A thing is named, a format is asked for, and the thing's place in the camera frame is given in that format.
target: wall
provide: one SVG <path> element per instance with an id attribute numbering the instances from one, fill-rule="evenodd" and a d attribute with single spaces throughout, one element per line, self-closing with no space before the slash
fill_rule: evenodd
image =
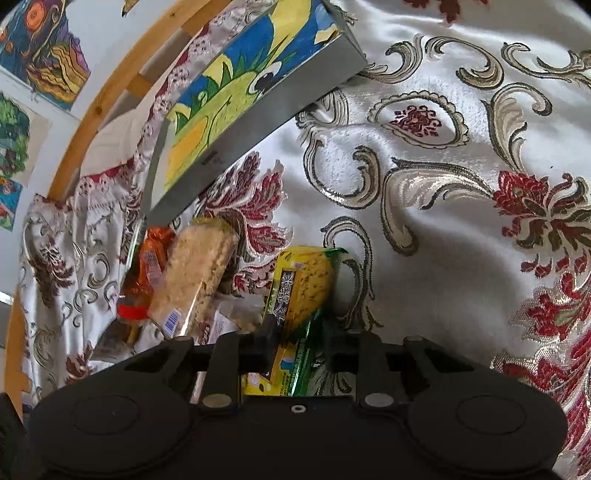
<path id="1" fill-rule="evenodd" d="M 14 295 L 19 277 L 18 254 L 22 225 L 27 208 L 36 193 L 46 195 L 49 191 L 53 176 L 78 127 L 79 120 L 43 97 L 32 95 L 26 85 L 1 69 L 0 90 L 51 122 L 49 134 L 41 147 L 28 186 L 21 193 L 14 228 L 12 232 L 0 228 L 0 291 Z"/>
<path id="2" fill-rule="evenodd" d="M 14 295 L 18 282 L 18 254 L 23 219 L 33 196 L 46 195 L 79 120 L 82 119 L 129 49 L 176 0 L 139 0 L 126 17 L 124 0 L 73 0 L 66 14 L 72 34 L 80 39 L 90 78 L 66 112 L 0 68 L 0 91 L 51 121 L 51 130 L 41 149 L 28 187 L 22 193 L 12 232 L 0 229 L 0 292 Z"/>

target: snack bag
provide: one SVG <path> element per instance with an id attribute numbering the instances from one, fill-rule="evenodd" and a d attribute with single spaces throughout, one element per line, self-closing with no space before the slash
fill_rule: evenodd
<path id="1" fill-rule="evenodd" d="M 252 333 L 262 324 L 265 299 L 262 295 L 246 294 L 242 297 L 218 294 L 216 312 L 230 320 L 241 333 Z"/>
<path id="2" fill-rule="evenodd" d="M 171 228 L 149 228 L 139 254 L 127 272 L 117 301 L 117 317 L 131 327 L 142 326 L 148 320 L 148 307 L 154 286 L 166 265 L 167 250 L 174 239 Z M 128 343 L 134 343 L 136 331 Z"/>
<path id="3" fill-rule="evenodd" d="M 305 392 L 313 354 L 307 349 L 310 325 L 331 296 L 340 248 L 291 247 L 279 254 L 265 314 L 277 317 L 280 344 L 271 372 L 243 377 L 246 395 Z M 292 382 L 292 372 L 297 376 Z"/>
<path id="4" fill-rule="evenodd" d="M 180 233 L 148 310 L 166 338 L 191 335 L 204 321 L 238 240 L 220 218 L 195 219 Z"/>

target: wooden bed frame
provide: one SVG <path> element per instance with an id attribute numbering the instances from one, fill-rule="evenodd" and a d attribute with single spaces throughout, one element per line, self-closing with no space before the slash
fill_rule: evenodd
<path id="1" fill-rule="evenodd" d="M 72 178 L 80 168 L 90 143 L 119 97 L 127 91 L 142 99 L 152 88 L 152 82 L 139 72 L 158 49 L 179 28 L 193 38 L 229 3 L 230 0 L 178 0 L 140 38 L 105 82 L 74 133 L 47 195 L 50 200 L 62 202 L 66 199 Z M 8 323 L 4 391 L 21 416 L 22 392 L 31 389 L 28 377 L 22 372 L 24 346 L 25 320 L 17 293 Z"/>

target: floral patterned fabric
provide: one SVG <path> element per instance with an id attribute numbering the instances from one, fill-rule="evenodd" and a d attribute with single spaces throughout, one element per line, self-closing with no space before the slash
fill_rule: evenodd
<path id="1" fill-rule="evenodd" d="M 264 9 L 233 4 L 191 42 L 127 165 L 39 198 L 21 298 L 34 399 L 105 365 L 162 119 L 215 52 Z M 289 244 L 351 253 L 347 327 L 423 335 L 551 395 L 569 433 L 556 469 L 591 472 L 591 20 L 570 0 L 343 0 L 368 67 L 275 131 L 174 222 L 241 234 L 227 293 L 265 291 Z M 319 359 L 310 393 L 350 393 Z"/>

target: colorful painting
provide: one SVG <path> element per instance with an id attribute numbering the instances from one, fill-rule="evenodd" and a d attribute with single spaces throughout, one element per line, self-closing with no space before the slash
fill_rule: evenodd
<path id="1" fill-rule="evenodd" d="M 139 0 L 125 0 L 123 5 L 123 11 L 121 12 L 121 16 L 124 17 L 129 13 L 129 11 L 136 6 Z"/>
<path id="2" fill-rule="evenodd" d="M 0 66 L 70 110 L 90 76 L 80 40 L 70 33 L 72 0 L 25 0 L 0 33 Z"/>
<path id="3" fill-rule="evenodd" d="M 174 105 L 165 190 L 266 91 L 339 34 L 320 0 L 279 0 Z"/>
<path id="4" fill-rule="evenodd" d="M 0 177 L 28 184 L 50 125 L 0 92 Z"/>
<path id="5" fill-rule="evenodd" d="M 12 232 L 14 227 L 14 216 L 17 214 L 21 192 L 20 183 L 0 177 L 0 228 L 9 232 Z"/>

